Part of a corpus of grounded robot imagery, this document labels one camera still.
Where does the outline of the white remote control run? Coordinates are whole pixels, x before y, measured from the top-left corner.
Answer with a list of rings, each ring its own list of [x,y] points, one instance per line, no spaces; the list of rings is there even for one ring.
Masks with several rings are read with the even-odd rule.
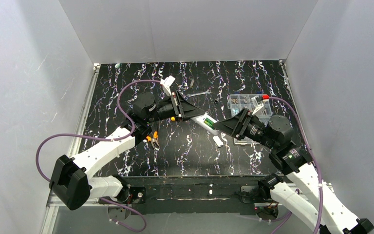
[[[192,117],[191,120],[199,124],[201,127],[206,129],[209,133],[213,134],[214,136],[218,136],[221,132],[216,130],[214,124],[218,121],[212,118],[208,113],[204,113],[203,115]]]

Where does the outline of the white remote battery cover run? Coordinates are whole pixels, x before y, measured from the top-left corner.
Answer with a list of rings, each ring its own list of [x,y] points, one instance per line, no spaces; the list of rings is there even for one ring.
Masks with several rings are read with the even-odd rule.
[[[224,146],[224,143],[223,143],[223,141],[220,139],[219,136],[213,136],[212,139],[214,140],[215,145],[216,145],[218,148],[221,148],[221,147]]]

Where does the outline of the green battery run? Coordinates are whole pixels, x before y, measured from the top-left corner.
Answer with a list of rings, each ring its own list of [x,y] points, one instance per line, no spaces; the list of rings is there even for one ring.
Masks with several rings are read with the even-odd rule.
[[[204,124],[206,124],[207,126],[209,126],[210,128],[214,128],[213,125],[214,125],[214,122],[212,120],[210,120],[209,118],[205,118],[204,119]]]

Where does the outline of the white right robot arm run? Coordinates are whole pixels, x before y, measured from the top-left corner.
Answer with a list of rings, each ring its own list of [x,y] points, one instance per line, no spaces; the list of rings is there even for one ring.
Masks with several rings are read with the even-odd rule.
[[[281,115],[270,117],[268,124],[243,108],[237,115],[213,124],[236,139],[245,137],[270,149],[269,159],[306,198],[292,191],[277,175],[258,182],[258,193],[284,205],[315,234],[369,234],[373,223],[351,212],[326,185],[318,166],[293,141],[290,121]]]

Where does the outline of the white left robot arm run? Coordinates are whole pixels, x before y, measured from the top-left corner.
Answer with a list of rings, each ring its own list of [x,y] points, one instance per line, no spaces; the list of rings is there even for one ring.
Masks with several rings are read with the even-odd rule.
[[[90,198],[122,197],[123,192],[128,190],[128,183],[118,175],[94,178],[95,173],[145,140],[151,133],[151,123],[168,118],[186,121],[203,114],[205,110],[185,100],[178,91],[161,102],[156,102],[152,93],[138,94],[132,110],[128,112],[135,124],[134,131],[131,131],[130,120],[126,119],[107,137],[107,141],[101,141],[73,157],[59,157],[49,188],[70,210],[78,209]]]

